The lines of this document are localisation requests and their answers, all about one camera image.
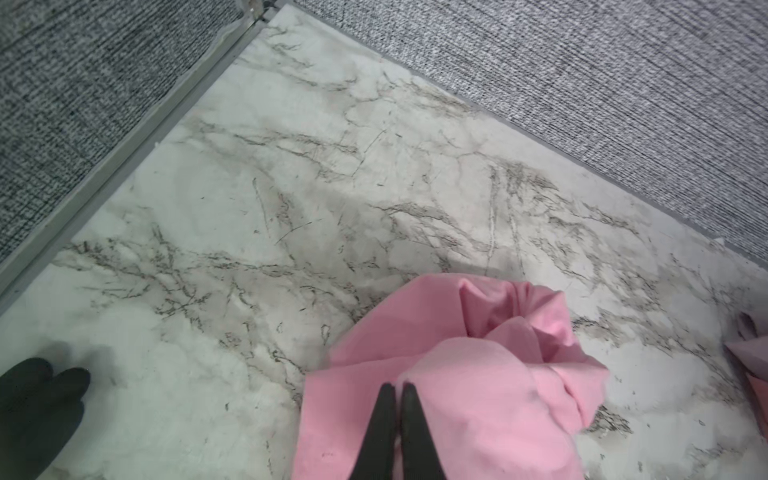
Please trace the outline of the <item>light pink cloth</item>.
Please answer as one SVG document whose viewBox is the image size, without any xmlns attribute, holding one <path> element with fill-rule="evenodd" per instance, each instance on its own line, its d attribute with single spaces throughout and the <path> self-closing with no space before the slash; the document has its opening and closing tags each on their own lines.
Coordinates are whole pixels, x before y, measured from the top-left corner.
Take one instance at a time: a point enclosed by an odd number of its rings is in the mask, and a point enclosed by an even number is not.
<svg viewBox="0 0 768 480">
<path fill-rule="evenodd" d="M 305 380 L 292 475 L 345 479 L 380 387 L 416 387 L 451 479 L 580 479 L 575 438 L 608 369 L 565 295 L 528 282 L 428 274 L 386 297 Z"/>
</svg>

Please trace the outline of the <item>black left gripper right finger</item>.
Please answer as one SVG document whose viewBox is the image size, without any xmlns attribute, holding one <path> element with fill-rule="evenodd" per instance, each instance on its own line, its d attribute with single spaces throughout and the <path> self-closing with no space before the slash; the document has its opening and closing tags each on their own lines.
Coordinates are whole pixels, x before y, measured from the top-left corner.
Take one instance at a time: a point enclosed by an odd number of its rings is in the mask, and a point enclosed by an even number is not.
<svg viewBox="0 0 768 480">
<path fill-rule="evenodd" d="M 405 480 L 446 480 L 416 386 L 404 383 L 400 409 Z"/>
</svg>

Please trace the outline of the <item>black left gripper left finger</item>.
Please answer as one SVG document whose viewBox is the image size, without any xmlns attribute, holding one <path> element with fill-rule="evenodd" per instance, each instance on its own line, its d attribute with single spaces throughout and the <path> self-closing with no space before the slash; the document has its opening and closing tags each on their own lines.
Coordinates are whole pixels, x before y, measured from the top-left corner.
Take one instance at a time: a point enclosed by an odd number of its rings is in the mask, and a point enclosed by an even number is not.
<svg viewBox="0 0 768 480">
<path fill-rule="evenodd" d="M 350 480 L 391 480 L 397 436 L 396 389 L 381 386 Z"/>
</svg>

